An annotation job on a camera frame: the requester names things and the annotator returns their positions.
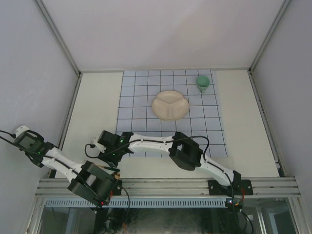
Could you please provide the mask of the gold fork green handle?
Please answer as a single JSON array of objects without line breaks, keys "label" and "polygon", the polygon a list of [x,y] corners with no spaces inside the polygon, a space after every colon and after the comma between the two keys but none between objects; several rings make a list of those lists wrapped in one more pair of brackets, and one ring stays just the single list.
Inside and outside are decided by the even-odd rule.
[{"label": "gold fork green handle", "polygon": [[106,169],[106,170],[110,170],[110,171],[113,171],[113,172],[120,172],[120,169],[118,168],[112,168],[112,167],[107,167],[107,166],[100,166],[100,165],[96,165],[102,169]]}]

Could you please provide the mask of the cream divided plate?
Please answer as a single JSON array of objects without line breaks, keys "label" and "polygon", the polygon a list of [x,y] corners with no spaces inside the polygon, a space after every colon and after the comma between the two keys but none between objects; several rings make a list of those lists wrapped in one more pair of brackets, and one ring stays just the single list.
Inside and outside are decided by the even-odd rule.
[{"label": "cream divided plate", "polygon": [[156,96],[152,110],[161,120],[179,120],[189,112],[189,103],[182,93],[167,90]]}]

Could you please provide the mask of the white black-grid tablecloth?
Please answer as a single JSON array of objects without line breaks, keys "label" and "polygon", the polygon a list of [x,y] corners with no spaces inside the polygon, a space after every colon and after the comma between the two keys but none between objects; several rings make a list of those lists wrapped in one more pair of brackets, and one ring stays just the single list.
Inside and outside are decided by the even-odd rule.
[{"label": "white black-grid tablecloth", "polygon": [[[198,76],[208,76],[211,84],[201,93],[196,86]],[[179,120],[161,120],[152,111],[152,102],[162,91],[183,94],[190,105],[189,112]],[[215,73],[200,70],[138,70],[125,71],[115,132],[167,137],[175,132],[195,136],[209,157],[228,157],[222,123],[221,101]]]}]

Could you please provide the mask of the gold spoon green handle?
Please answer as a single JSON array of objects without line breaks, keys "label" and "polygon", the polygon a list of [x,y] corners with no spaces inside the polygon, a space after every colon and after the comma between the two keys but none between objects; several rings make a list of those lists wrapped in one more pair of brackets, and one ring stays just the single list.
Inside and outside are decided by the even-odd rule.
[{"label": "gold spoon green handle", "polygon": [[119,172],[114,172],[113,173],[113,176],[116,180],[119,180],[120,179],[120,173]]}]

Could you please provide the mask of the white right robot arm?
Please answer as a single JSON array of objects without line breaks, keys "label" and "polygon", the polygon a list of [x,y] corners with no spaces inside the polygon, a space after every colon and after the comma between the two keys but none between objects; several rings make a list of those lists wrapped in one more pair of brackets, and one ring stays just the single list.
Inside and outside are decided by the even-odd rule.
[{"label": "white right robot arm", "polygon": [[183,170],[203,169],[231,195],[240,191],[241,174],[221,166],[206,156],[208,149],[202,150],[194,138],[196,137],[186,136],[182,132],[175,132],[174,136],[155,137],[133,132],[123,132],[119,136],[103,131],[99,137],[92,140],[92,144],[100,150],[98,159],[113,167],[118,166],[125,154],[155,152],[168,155]]}]

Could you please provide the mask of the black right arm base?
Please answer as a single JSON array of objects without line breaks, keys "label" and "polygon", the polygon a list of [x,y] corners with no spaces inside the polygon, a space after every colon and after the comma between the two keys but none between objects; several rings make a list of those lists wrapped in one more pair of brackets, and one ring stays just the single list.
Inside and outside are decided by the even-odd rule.
[{"label": "black right arm base", "polygon": [[252,183],[250,180],[242,179],[238,184],[229,186],[220,185],[216,180],[208,181],[210,195],[253,195]]}]

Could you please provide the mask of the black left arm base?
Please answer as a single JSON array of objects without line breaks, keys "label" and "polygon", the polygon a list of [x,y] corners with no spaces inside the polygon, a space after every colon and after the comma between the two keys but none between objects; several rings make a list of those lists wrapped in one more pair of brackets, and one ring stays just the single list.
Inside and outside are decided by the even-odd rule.
[{"label": "black left arm base", "polygon": [[122,192],[122,181],[118,180],[117,183],[110,189],[109,196],[120,196]]}]

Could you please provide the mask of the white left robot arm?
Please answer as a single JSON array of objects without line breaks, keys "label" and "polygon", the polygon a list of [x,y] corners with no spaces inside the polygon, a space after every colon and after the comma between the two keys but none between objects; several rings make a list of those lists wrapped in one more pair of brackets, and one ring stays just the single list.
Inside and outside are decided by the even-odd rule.
[{"label": "white left robot arm", "polygon": [[90,161],[72,161],[63,151],[45,142],[40,134],[26,126],[17,128],[13,135],[14,146],[23,151],[34,165],[40,168],[45,166],[63,174],[70,183],[67,187],[69,191],[99,207],[109,204],[118,182],[113,174]]}]

